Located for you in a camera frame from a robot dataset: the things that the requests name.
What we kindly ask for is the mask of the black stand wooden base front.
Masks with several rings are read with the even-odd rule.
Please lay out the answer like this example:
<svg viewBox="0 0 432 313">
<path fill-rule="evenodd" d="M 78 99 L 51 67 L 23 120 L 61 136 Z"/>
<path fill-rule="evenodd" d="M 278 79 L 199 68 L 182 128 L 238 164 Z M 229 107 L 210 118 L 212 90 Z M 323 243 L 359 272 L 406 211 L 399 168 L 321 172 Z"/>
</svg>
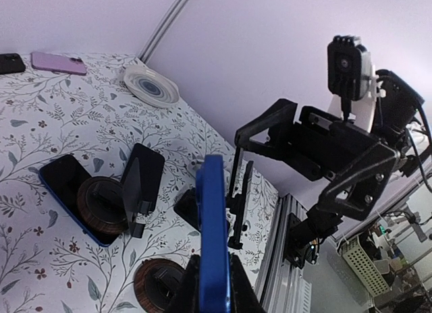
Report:
<svg viewBox="0 0 432 313">
<path fill-rule="evenodd" d="M 185 269 L 165 258 L 142 261 L 134 274 L 134 294 L 145 312 L 164 312 L 175 295 Z"/>
</svg>

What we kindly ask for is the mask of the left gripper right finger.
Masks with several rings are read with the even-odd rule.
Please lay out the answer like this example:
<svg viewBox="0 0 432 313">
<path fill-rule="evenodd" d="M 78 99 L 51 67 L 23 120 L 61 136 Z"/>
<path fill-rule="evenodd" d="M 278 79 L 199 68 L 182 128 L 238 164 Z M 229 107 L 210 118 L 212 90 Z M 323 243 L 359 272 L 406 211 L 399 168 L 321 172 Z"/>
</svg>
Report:
<svg viewBox="0 0 432 313">
<path fill-rule="evenodd" d="M 231 312 L 264 313 L 257 296 L 250 284 L 240 258 L 236 254 L 229 255 Z"/>
</svg>

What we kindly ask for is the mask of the black folding phone stand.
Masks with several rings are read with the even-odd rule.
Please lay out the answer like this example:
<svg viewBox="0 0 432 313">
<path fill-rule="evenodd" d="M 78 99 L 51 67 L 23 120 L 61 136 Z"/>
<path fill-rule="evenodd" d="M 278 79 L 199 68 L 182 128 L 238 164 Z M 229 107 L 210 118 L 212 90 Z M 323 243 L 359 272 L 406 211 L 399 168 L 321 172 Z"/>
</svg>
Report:
<svg viewBox="0 0 432 313">
<path fill-rule="evenodd" d="M 236 215 L 236 196 L 229 211 Z M 223 228 L 229 229 L 230 224 L 224 222 L 226 218 L 226 197 L 223 190 L 217 186 L 201 186 L 186 190 L 174 205 L 174 212 L 197 232 L 203 232 L 207 239 L 216 236 Z M 227 246 L 230 247 L 228 232 Z"/>
</svg>

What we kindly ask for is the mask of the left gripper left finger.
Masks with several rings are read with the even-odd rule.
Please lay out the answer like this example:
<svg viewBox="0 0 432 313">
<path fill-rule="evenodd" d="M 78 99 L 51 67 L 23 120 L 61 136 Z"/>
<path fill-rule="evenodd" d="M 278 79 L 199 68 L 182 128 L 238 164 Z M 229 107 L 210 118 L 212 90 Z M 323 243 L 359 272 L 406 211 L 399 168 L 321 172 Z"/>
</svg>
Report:
<svg viewBox="0 0 432 313">
<path fill-rule="evenodd" d="M 165 312 L 200 312 L 200 255 L 192 255 Z"/>
</svg>

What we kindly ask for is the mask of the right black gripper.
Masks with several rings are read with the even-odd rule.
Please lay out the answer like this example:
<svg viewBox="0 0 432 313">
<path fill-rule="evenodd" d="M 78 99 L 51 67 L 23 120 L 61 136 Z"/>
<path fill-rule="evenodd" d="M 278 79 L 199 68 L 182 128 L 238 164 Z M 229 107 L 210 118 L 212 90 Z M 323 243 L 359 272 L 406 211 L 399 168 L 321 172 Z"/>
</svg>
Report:
<svg viewBox="0 0 432 313">
<path fill-rule="evenodd" d="M 236 131 L 235 145 L 281 161 L 311 181 L 331 183 L 320 193 L 317 210 L 365 220 L 403 159 L 400 141 L 381 130 L 368 133 L 349 121 L 278 99 L 263 114 Z M 268 131 L 266 143 L 252 137 Z"/>
</svg>

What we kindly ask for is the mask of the black phone front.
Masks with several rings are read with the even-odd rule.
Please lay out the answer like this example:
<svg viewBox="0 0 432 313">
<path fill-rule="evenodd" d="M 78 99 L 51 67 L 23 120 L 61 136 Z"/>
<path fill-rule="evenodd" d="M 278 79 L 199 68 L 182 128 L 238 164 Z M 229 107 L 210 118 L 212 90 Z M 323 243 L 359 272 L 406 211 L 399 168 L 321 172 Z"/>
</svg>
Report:
<svg viewBox="0 0 432 313">
<path fill-rule="evenodd" d="M 243 222 L 246 212 L 246 205 L 249 197 L 250 183 L 252 180 L 252 170 L 254 161 L 248 161 L 242 181 L 242 191 L 236 196 L 236 220 L 234 223 L 234 234 L 229 239 L 230 247 L 236 250 L 242 249 L 243 243 L 240 241 L 243 232 Z"/>
</svg>

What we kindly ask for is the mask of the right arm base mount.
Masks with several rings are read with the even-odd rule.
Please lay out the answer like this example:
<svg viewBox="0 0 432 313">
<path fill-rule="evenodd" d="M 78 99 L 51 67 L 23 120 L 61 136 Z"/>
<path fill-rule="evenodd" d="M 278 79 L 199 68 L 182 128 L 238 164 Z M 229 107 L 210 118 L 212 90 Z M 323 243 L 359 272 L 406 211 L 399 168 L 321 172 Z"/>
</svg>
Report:
<svg viewBox="0 0 432 313">
<path fill-rule="evenodd" d="M 301 221 L 294 213 L 288 215 L 288 227 L 283 249 L 283 258 L 298 268 L 303 268 L 306 261 L 306 249 L 311 242 L 325 239 L 338 230 L 342 216 L 318 209 L 314 205 Z"/>
</svg>

